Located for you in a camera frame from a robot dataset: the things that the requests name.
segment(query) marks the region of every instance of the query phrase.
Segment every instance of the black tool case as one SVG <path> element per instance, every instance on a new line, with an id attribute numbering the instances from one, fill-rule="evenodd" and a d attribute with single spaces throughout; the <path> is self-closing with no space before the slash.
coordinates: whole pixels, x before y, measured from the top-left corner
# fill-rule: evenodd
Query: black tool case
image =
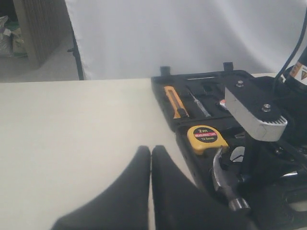
<path id="1" fill-rule="evenodd" d="M 225 71 L 209 73 L 171 75 L 170 69 L 162 68 L 161 76 L 152 77 L 151 83 L 153 93 L 167 123 L 176 133 L 177 144 L 197 186 L 227 206 L 226 199 L 214 191 L 211 178 L 211 168 L 216 150 L 208 149 L 202 156 L 196 155 L 187 137 L 189 128 L 206 125 L 221 133 L 230 147 L 230 152 L 238 146 L 245 146 L 245 139 L 240 137 L 244 129 L 227 110 L 218 105 L 224 99 L 224 85 L 221 83 L 221 78 L 231 78 L 234 75 L 240 75 L 246 79 L 254 77 L 243 70 L 224 69 Z M 189 117 L 174 119 L 174 109 L 165 93 L 165 86 L 175 88 Z M 200 100 L 211 117 L 206 117 L 199 109 L 188 89 Z M 236 163 L 233 163 L 231 167 L 233 170 L 238 170 Z M 293 211 L 283 201 L 283 198 L 290 194 L 291 199 L 299 200 L 299 197 L 303 196 L 306 196 L 307 199 L 307 186 L 303 184 L 301 179 L 283 180 L 252 193 L 242 193 L 241 195 L 251 206 L 250 217 L 258 228 L 262 230 L 294 230 L 307 226 L 307 212 Z"/>

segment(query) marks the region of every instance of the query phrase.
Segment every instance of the tape measure label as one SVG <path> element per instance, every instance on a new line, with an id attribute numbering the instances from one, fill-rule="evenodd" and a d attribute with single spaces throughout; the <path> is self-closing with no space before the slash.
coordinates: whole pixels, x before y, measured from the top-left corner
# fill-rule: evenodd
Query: tape measure label
<path id="1" fill-rule="evenodd" d="M 209 128 L 197 128 L 193 132 L 194 137 L 204 143 L 212 143 L 215 142 L 218 138 L 217 133 Z"/>

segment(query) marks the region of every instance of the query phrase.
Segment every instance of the white table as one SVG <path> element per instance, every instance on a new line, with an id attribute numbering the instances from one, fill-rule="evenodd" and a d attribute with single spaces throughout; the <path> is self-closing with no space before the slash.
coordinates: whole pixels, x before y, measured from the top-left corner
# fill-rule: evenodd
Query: white table
<path id="1" fill-rule="evenodd" d="M 165 145 L 192 180 L 150 79 L 3 83 L 0 107 L 1 230 L 50 229 L 103 192 L 139 145 Z"/>

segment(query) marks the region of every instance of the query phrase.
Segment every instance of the black cable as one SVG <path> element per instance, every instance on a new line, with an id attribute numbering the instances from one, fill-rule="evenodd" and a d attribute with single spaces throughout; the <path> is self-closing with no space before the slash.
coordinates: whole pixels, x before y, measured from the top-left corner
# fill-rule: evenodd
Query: black cable
<path id="1" fill-rule="evenodd" d="M 306 7 L 305 18 L 304 18 L 304 22 L 303 22 L 303 28 L 302 28 L 302 31 L 301 31 L 301 35 L 300 35 L 300 37 L 298 39 L 298 42 L 297 42 L 297 44 L 296 44 L 292 54 L 290 55 L 290 57 L 288 58 L 286 63 L 283 65 L 282 69 L 275 76 L 275 79 L 274 79 L 274 82 L 273 82 L 273 89 L 272 89 L 273 93 L 275 92 L 275 88 L 276 88 L 276 85 L 277 85 L 277 82 L 278 82 L 279 78 L 282 76 L 284 71 L 287 69 L 288 65 L 290 64 L 290 62 L 292 61 L 292 59 L 296 55 L 299 47 L 301 46 L 302 41 L 303 41 L 304 36 L 305 36 L 306 27 L 307 27 L 307 7 Z"/>

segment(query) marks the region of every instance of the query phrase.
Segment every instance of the screwdriver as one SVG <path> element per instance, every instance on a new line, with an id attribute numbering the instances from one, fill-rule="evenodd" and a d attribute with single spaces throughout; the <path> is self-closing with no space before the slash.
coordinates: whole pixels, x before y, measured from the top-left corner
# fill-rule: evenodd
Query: screwdriver
<path id="1" fill-rule="evenodd" d="M 211 114 L 205 109 L 203 104 L 192 94 L 191 90 L 188 89 L 189 94 L 192 96 L 194 102 L 199 107 L 199 109 L 203 112 L 206 117 L 211 117 Z"/>

